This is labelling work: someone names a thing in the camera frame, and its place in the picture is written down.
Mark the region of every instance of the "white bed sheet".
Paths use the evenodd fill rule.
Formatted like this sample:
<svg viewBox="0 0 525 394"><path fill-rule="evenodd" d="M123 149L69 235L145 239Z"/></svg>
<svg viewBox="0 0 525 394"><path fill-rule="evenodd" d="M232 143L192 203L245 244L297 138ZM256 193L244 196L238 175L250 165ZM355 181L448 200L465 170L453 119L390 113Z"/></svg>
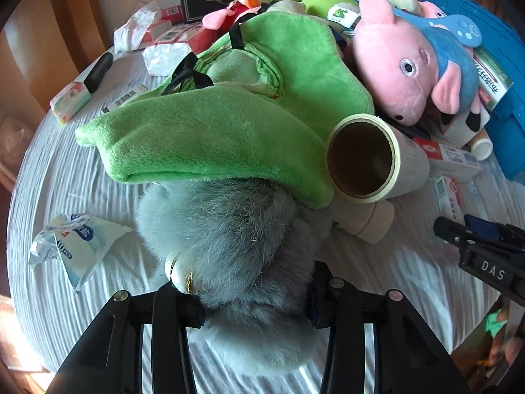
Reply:
<svg viewBox="0 0 525 394"><path fill-rule="evenodd" d="M82 332L111 295L127 289L133 295L150 291L155 262L135 232L119 239L82 292L75 294L54 261L31 270L30 244L57 214L86 212L133 227L133 214L143 185L122 185L104 171L95 148L80 147L74 130L97 117L102 107L139 83L148 87L161 78L149 77L140 53L117 60L93 99L75 118L60 126L51 114L41 123L26 154L15 186L8 227L7 259L10 288L24 333L43 365L56 371ZM495 158L484 163L476 180L462 185L468 213L523 227L525 189L508 182ZM319 257L335 276L358 289L382 294L400 289L418 309L450 352L480 323L498 293L457 267L456 250L432 233L439 216L433 185L392 200L393 226L372 246L333 230ZM373 391L373 348L367 327L367 386ZM151 392L151 331L144 338L144 392ZM325 366L326 344L313 361L285 376L248 378L222 366L205 345L191 345L193 369L201 393L317 393Z"/></svg>

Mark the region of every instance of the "green plush ball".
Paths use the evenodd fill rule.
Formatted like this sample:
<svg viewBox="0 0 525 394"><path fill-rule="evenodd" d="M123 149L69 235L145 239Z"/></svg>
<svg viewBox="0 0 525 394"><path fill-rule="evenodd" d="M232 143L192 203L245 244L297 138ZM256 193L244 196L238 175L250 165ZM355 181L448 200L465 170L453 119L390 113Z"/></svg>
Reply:
<svg viewBox="0 0 525 394"><path fill-rule="evenodd" d="M338 3L348 3L355 6L355 12L359 13L359 4L355 0L303 0L302 3L306 6L306 13L319 16L322 19L326 19L328 10Z"/></svg>

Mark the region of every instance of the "green plush toy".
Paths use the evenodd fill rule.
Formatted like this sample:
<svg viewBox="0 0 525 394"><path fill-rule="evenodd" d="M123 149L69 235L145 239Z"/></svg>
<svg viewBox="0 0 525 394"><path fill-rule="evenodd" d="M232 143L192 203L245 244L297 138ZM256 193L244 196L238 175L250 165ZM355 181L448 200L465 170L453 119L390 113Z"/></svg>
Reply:
<svg viewBox="0 0 525 394"><path fill-rule="evenodd" d="M241 32L241 48L226 34L199 55L194 70L213 86L196 90L187 80L161 96L168 78L80 127L78 143L97 146L118 182L260 177L326 207L329 134L349 115L373 113L372 99L316 19L268 12Z"/></svg>
<svg viewBox="0 0 525 394"><path fill-rule="evenodd" d="M355 0L303 0L301 1L306 6L306 13L326 19L328 10L339 3L347 3L354 8L356 13L359 13L359 4Z"/></svg>

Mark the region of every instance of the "plastic bag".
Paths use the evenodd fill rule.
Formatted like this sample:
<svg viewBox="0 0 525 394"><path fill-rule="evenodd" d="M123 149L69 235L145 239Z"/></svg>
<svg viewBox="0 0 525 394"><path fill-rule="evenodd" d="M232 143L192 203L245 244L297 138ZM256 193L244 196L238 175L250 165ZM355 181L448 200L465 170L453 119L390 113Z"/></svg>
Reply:
<svg viewBox="0 0 525 394"><path fill-rule="evenodd" d="M33 133L21 121L8 117L0 125L0 163L15 179Z"/></svg>
<svg viewBox="0 0 525 394"><path fill-rule="evenodd" d="M112 244L130 227L87 214L59 215L31 244L29 265L60 258L75 292L91 277Z"/></svg>

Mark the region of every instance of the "pig eye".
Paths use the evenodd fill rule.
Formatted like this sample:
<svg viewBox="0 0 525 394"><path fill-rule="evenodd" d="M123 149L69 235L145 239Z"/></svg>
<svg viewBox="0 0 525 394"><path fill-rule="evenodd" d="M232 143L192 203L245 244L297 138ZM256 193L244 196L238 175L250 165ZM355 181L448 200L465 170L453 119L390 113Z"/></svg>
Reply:
<svg viewBox="0 0 525 394"><path fill-rule="evenodd" d="M416 65L410 59L403 59L399 64L401 72L407 77L413 77L416 74Z"/></svg>

